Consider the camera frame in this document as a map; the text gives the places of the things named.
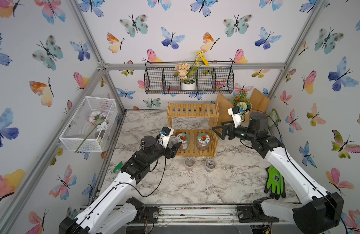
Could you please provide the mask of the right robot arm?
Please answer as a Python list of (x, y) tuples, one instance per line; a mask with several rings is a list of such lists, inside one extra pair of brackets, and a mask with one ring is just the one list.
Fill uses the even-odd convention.
[(304, 234), (321, 234), (340, 223), (344, 200), (338, 193), (330, 193), (316, 182), (288, 153), (284, 143), (268, 133), (271, 117), (254, 110), (250, 114), (249, 125), (241, 125), (242, 111), (238, 108), (228, 110), (232, 121), (223, 122), (212, 130), (220, 139), (249, 141), (252, 149), (268, 161), (295, 191), (300, 203), (293, 204), (274, 198), (255, 200), (260, 214), (275, 217), (295, 224)]

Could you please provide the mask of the two-tier bamboo shelf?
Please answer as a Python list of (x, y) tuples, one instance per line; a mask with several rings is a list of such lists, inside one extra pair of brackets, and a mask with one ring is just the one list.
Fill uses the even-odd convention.
[[(214, 157), (218, 140), (216, 134), (212, 131), (212, 127), (191, 127), (191, 121), (205, 120), (209, 123), (209, 120), (217, 121), (219, 117), (217, 104), (196, 104), (196, 103), (169, 103), (167, 106), (167, 120), (171, 128), (173, 128), (174, 135), (177, 136), (180, 133), (185, 133), (189, 136), (189, 146), (186, 150), (179, 150), (177, 155), (184, 157)], [(180, 118), (188, 121), (185, 124), (185, 129), (175, 128), (173, 126), (173, 119)], [(207, 133), (210, 138), (210, 144), (207, 151), (199, 151), (197, 149), (197, 136), (201, 133)]]

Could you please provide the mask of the dark seed jar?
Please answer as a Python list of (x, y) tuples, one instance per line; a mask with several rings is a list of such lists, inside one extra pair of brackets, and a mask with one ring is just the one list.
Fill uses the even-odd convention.
[(213, 159), (207, 159), (205, 161), (205, 170), (209, 173), (213, 172), (215, 170), (216, 166), (217, 166), (217, 164)]

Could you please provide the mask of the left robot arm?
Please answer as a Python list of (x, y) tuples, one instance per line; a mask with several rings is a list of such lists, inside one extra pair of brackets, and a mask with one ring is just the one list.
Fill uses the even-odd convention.
[(150, 165), (161, 157), (172, 159), (181, 143), (168, 146), (170, 137), (145, 136), (140, 149), (123, 165), (117, 177), (98, 198), (74, 219), (66, 217), (59, 226), (60, 234), (112, 234), (126, 224), (146, 221), (145, 204), (129, 198), (117, 211), (113, 209), (150, 172)]

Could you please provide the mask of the red seed jar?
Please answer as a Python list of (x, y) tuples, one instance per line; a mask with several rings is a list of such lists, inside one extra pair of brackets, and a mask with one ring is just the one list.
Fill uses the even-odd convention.
[(195, 166), (195, 159), (192, 157), (188, 157), (184, 160), (184, 166), (186, 168), (186, 170), (193, 170), (194, 166)]

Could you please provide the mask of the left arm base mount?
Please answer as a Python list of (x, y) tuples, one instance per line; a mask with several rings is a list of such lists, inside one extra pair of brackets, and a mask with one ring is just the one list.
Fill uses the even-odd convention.
[(159, 207), (146, 206), (136, 198), (129, 198), (118, 211), (124, 214), (124, 217), (128, 217), (128, 224), (156, 224), (159, 217)]

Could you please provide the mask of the purple seed jar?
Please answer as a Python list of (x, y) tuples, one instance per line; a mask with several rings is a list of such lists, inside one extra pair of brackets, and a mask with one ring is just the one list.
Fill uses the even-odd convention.
[(173, 146), (173, 144), (177, 143), (177, 142), (181, 142), (176, 136), (171, 136), (169, 138), (169, 141), (168, 141), (168, 144), (167, 144), (167, 147), (171, 148)]

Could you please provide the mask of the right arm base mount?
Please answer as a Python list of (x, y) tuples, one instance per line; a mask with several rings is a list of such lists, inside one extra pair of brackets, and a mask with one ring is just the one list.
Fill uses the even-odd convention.
[(263, 201), (271, 200), (269, 197), (260, 198), (254, 200), (252, 204), (240, 205), (236, 207), (236, 216), (240, 223), (275, 223), (279, 222), (279, 219), (273, 216), (267, 216), (263, 213), (261, 204)]

